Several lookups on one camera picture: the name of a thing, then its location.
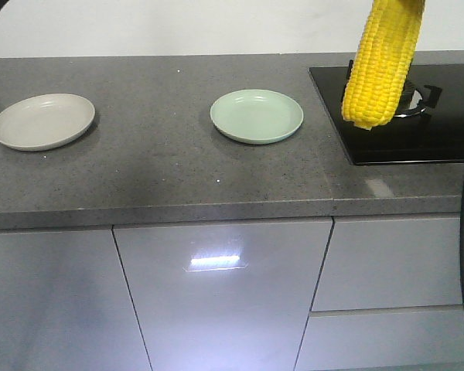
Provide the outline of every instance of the countertop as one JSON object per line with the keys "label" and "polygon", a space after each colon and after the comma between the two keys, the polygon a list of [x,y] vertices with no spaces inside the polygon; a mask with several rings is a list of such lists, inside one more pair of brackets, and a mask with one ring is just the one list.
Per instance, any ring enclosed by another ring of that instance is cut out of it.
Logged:
{"label": "countertop", "polygon": [[[49,93],[79,94],[97,110],[90,130],[61,148],[0,144],[0,230],[458,212],[463,164],[347,161],[308,68],[351,57],[0,59],[0,112]],[[421,52],[415,63],[464,63],[464,51]],[[211,104],[251,88],[298,101],[301,128],[261,146],[221,135]]]}

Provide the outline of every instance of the yellow corn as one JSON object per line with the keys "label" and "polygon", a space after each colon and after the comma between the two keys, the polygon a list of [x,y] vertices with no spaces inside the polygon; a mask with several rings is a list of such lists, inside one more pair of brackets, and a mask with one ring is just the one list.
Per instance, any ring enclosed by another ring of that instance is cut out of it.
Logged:
{"label": "yellow corn", "polygon": [[359,128],[387,124],[395,114],[415,53],[425,0],[374,0],[342,115]]}

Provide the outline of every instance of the white plate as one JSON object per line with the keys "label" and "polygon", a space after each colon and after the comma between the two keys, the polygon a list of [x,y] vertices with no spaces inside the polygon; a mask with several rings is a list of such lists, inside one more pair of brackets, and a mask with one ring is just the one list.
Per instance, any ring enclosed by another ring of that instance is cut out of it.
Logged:
{"label": "white plate", "polygon": [[94,106],[72,94],[47,94],[13,104],[0,113],[0,143],[20,151],[44,151],[80,137]]}
{"label": "white plate", "polygon": [[301,126],[301,106],[271,90],[239,90],[215,101],[211,120],[224,135],[236,141],[266,145],[286,139]]}

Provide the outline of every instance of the cabinet door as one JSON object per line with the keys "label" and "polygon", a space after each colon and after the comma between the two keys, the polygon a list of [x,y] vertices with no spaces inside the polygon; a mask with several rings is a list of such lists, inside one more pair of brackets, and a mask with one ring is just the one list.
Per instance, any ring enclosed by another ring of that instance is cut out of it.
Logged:
{"label": "cabinet door", "polygon": [[110,230],[0,233],[0,371],[149,370]]}
{"label": "cabinet door", "polygon": [[459,303],[457,217],[336,220],[313,311]]}
{"label": "cabinet door", "polygon": [[464,362],[462,310],[316,315],[295,371]]}
{"label": "cabinet door", "polygon": [[330,227],[116,229],[154,371],[293,369]]}

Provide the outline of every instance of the gray countertop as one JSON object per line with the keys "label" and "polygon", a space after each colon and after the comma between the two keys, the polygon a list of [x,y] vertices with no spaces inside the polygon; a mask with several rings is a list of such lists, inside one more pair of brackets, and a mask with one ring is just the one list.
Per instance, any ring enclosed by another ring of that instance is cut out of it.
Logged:
{"label": "gray countertop", "polygon": [[[458,212],[462,164],[352,166],[309,76],[350,54],[0,60],[0,111],[40,94],[91,100],[94,125],[50,151],[0,145],[0,229]],[[464,63],[464,52],[416,64]],[[243,145],[209,109],[239,89],[298,101],[300,130]]]}

